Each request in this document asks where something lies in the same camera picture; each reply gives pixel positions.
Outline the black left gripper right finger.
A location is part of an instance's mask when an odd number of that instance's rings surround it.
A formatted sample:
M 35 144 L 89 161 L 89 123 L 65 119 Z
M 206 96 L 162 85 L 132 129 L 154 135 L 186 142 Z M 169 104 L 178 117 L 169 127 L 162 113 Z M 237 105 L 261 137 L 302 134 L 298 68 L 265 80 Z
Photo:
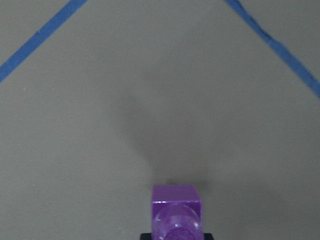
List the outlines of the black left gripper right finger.
M 214 240 L 214 237 L 211 233 L 204 233 L 204 240 Z

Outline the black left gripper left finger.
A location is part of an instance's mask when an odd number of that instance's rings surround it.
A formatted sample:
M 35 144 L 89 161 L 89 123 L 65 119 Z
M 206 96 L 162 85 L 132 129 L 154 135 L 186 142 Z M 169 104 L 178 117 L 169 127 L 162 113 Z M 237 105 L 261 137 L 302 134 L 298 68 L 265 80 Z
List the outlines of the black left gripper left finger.
M 152 233 L 151 232 L 141 233 L 139 240 L 152 240 Z

